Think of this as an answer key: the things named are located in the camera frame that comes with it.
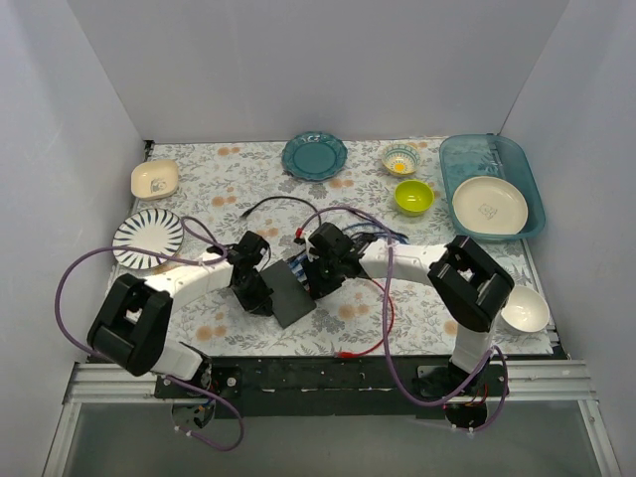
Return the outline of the black network switch box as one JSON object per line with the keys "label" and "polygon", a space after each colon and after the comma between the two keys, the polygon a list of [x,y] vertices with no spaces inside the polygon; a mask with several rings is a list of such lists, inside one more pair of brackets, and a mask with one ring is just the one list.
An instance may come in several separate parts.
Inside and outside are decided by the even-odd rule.
{"label": "black network switch box", "polygon": [[279,260],[268,266],[261,276],[273,290],[272,313],[282,329],[296,323],[316,309],[316,303],[287,262]]}

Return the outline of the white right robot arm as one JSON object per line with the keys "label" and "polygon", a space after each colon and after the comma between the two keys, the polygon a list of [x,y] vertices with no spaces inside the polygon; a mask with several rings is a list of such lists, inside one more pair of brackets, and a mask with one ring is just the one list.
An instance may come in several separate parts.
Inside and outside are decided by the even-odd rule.
{"label": "white right robot arm", "polygon": [[447,370],[430,376],[447,379],[462,395],[483,387],[495,321],[514,281],[475,240],[457,236],[448,244],[414,245],[372,234],[351,238],[324,223],[305,243],[301,266],[314,299],[331,294],[348,278],[432,287],[456,321],[457,334]]}

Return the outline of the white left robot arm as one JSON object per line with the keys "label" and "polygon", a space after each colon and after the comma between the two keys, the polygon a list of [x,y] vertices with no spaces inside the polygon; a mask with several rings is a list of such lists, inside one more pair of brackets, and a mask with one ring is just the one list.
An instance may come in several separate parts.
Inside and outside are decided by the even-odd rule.
{"label": "white left robot arm", "polygon": [[88,345],[135,377],[170,375],[187,396],[203,396],[212,383],[210,371],[203,367],[206,358],[168,338],[172,313],[210,292],[228,288],[244,311],[272,315],[273,289],[256,269],[268,252],[263,237],[247,232],[226,253],[209,247],[194,265],[147,279],[121,275],[88,331]]}

